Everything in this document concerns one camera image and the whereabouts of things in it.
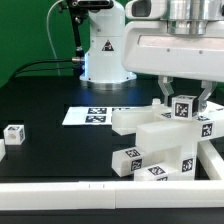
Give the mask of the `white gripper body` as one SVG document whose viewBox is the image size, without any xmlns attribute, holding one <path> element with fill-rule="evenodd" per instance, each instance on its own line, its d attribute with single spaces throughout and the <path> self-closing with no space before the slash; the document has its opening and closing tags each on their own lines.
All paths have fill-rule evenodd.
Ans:
<svg viewBox="0 0 224 224">
<path fill-rule="evenodd" d="M 126 70 L 224 82 L 224 0 L 131 0 Z"/>
</svg>

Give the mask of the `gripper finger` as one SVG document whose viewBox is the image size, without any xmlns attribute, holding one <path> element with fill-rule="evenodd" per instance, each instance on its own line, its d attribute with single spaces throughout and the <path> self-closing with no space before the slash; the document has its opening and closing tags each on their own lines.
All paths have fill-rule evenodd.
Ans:
<svg viewBox="0 0 224 224">
<path fill-rule="evenodd" d="M 215 81 L 201 82 L 201 88 L 203 89 L 201 95 L 198 98 L 198 111 L 203 112 L 207 107 L 207 100 L 216 89 L 217 83 Z"/>
<path fill-rule="evenodd" d="M 159 76 L 158 77 L 158 84 L 159 87 L 164 95 L 164 105 L 169 105 L 169 100 L 171 95 L 174 93 L 172 88 L 173 78 L 168 76 Z"/>
</svg>

